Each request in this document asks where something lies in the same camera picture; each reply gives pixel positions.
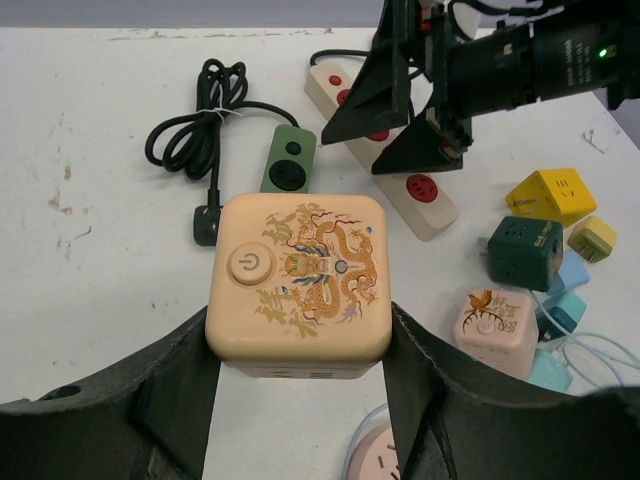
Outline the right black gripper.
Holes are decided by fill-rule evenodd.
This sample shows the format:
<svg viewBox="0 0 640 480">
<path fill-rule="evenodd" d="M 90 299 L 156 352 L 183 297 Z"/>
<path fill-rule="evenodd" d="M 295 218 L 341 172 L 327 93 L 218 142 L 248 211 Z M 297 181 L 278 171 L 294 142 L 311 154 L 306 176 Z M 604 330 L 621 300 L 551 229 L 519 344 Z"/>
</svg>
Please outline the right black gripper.
<svg viewBox="0 0 640 480">
<path fill-rule="evenodd" d="M 451 6 L 423 6 L 420 67 L 432 94 L 423 110 L 387 145 L 373 175 L 461 170 L 473 143 L 475 116 L 537 100 L 533 38 L 527 24 L 501 26 L 463 41 Z M 367 137 L 408 122 L 410 43 L 415 3 L 386 1 L 371 48 L 349 92 L 321 134 L 325 145 Z"/>
</svg>

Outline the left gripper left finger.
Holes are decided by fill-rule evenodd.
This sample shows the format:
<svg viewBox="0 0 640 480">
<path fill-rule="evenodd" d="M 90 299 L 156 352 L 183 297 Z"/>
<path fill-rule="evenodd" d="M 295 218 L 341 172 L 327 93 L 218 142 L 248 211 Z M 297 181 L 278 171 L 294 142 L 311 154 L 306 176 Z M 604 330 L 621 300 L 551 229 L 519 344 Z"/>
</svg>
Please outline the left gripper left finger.
<svg viewBox="0 0 640 480">
<path fill-rule="evenodd" d="M 2 478 L 202 478 L 220 372 L 206 313 L 38 400 L 3 404 Z"/>
</svg>

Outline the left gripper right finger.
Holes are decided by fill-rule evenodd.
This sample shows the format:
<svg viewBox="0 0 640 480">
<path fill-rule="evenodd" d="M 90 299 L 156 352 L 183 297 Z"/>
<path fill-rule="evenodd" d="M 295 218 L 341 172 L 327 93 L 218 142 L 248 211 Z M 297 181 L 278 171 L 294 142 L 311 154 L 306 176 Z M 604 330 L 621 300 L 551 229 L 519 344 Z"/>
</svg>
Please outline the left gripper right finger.
<svg viewBox="0 0 640 480">
<path fill-rule="evenodd" d="M 383 357 L 404 479 L 636 479 L 639 390 L 576 397 L 514 379 L 400 306 Z"/>
</svg>

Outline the beige wooden power strip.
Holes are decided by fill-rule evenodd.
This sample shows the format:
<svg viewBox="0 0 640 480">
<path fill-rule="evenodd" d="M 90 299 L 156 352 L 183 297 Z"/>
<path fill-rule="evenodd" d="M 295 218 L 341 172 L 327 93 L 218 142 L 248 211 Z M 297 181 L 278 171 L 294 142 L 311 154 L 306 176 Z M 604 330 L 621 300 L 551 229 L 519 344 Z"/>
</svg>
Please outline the beige wooden power strip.
<svg viewBox="0 0 640 480">
<path fill-rule="evenodd" d="M 337 63 L 321 63 L 309 68 L 304 91 L 325 119 L 330 119 L 344 101 L 352 85 L 349 74 Z M 350 140 L 346 147 L 361 167 L 370 172 L 374 161 L 395 139 L 392 130 Z M 430 241 L 445 232 L 459 218 L 457 206 L 427 174 L 372 176 L 415 236 Z"/>
</svg>

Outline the pink round socket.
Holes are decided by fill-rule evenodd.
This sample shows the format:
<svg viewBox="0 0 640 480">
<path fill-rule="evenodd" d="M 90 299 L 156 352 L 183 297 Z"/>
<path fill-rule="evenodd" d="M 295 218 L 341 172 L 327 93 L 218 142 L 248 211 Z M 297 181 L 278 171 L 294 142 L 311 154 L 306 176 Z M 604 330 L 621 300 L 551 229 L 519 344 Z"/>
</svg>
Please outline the pink round socket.
<svg viewBox="0 0 640 480">
<path fill-rule="evenodd" d="M 347 480 L 400 480 L 391 426 L 379 425 L 356 446 L 347 469 Z"/>
</svg>

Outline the light pink cube adapter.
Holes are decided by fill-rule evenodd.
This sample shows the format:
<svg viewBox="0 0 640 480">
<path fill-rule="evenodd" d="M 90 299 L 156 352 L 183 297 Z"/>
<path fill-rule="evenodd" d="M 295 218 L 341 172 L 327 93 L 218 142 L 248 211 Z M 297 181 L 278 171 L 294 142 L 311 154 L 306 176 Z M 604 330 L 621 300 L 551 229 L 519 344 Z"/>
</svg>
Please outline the light pink cube adapter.
<svg viewBox="0 0 640 480">
<path fill-rule="evenodd" d="M 453 336 L 457 347 L 467 355 L 526 380 L 539 337 L 533 300 L 517 291 L 473 289 L 456 317 Z"/>
</svg>

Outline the light teal charger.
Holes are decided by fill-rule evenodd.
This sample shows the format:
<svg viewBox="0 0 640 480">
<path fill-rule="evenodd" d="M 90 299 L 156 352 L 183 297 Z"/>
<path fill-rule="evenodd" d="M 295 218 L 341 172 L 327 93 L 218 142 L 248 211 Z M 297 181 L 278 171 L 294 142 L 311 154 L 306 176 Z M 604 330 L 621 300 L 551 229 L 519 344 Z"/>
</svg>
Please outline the light teal charger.
<svg viewBox="0 0 640 480">
<path fill-rule="evenodd" d="M 551 352 L 537 349 L 527 381 L 546 390 L 567 393 L 573 376 L 567 367 L 559 362 Z"/>
</svg>

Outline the green power strip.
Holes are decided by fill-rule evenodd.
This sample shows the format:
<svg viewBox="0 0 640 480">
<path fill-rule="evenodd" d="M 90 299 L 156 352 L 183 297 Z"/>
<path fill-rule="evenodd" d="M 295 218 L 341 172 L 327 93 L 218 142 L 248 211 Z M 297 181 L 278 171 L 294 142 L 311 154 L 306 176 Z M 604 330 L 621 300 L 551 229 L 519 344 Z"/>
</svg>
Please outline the green power strip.
<svg viewBox="0 0 640 480">
<path fill-rule="evenodd" d="M 278 125 L 273 134 L 260 186 L 261 193 L 307 193 L 316 136 L 306 129 Z"/>
</svg>

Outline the teal dual usb charger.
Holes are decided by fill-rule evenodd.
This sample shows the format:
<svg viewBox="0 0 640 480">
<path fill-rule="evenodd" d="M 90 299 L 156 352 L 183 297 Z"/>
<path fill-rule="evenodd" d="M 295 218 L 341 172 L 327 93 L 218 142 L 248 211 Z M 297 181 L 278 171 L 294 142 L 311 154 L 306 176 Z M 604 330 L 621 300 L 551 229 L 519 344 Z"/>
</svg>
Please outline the teal dual usb charger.
<svg viewBox="0 0 640 480">
<path fill-rule="evenodd" d="M 573 292 L 565 292 L 555 297 L 550 297 L 542 303 L 542 307 L 549 313 L 553 320 L 564 330 L 573 333 L 586 310 L 586 302 Z M 536 309 L 539 340 L 548 342 L 565 336 L 563 331 L 552 323 L 541 308 Z"/>
</svg>

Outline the yellow cube adapter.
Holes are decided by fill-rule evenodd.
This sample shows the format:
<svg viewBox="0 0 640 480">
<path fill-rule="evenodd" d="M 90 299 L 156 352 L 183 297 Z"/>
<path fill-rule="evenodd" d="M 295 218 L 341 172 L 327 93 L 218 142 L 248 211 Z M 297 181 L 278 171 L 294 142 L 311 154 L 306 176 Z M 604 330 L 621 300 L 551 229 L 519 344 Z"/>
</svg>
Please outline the yellow cube adapter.
<svg viewBox="0 0 640 480">
<path fill-rule="evenodd" d="M 568 228 L 597 209 L 575 168 L 536 170 L 505 197 L 514 216 L 551 220 Z"/>
</svg>

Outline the dark green cube adapter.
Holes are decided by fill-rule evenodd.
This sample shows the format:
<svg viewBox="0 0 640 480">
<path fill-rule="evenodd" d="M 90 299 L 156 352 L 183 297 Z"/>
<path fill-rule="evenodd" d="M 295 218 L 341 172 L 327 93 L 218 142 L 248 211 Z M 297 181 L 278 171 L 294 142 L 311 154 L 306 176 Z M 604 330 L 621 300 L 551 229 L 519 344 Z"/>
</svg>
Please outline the dark green cube adapter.
<svg viewBox="0 0 640 480">
<path fill-rule="evenodd" d="M 477 243 L 489 278 L 505 286 L 548 292 L 563 263 L 564 229 L 552 220 L 505 216 Z"/>
</svg>

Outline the light blue charger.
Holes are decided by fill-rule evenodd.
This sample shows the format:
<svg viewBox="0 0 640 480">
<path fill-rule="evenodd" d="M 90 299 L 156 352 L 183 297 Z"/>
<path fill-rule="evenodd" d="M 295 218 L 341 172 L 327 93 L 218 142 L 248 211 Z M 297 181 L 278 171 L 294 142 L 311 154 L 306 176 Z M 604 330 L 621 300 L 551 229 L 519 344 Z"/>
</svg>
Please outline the light blue charger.
<svg viewBox="0 0 640 480">
<path fill-rule="evenodd" d="M 583 258 L 574 251 L 566 251 L 550 289 L 549 296 L 556 296 L 588 284 L 590 275 Z"/>
</svg>

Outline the olive yellow charger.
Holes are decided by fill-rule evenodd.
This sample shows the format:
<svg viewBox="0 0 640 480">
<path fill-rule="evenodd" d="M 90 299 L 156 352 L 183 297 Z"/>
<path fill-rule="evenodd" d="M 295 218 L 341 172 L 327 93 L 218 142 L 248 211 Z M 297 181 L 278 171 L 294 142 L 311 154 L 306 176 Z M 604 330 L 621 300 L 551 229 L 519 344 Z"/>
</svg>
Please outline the olive yellow charger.
<svg viewBox="0 0 640 480">
<path fill-rule="evenodd" d="M 575 226 L 567 243 L 587 262 L 598 263 L 611 255 L 616 241 L 616 230 L 593 215 Z"/>
</svg>

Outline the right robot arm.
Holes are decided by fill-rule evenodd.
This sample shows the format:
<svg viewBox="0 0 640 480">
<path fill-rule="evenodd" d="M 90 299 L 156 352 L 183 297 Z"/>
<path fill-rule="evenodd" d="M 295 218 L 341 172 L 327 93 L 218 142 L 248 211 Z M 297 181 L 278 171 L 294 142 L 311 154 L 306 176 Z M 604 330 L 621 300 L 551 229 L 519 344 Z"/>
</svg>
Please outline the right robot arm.
<svg viewBox="0 0 640 480">
<path fill-rule="evenodd" d="M 375 175 L 458 170 L 475 117 L 605 89 L 617 109 L 639 95 L 635 1 L 530 1 L 496 8 L 493 33 L 465 33 L 453 3 L 388 1 L 371 49 L 324 127 L 324 144 L 386 130 Z M 503 19 L 512 16 L 514 24 Z"/>
</svg>

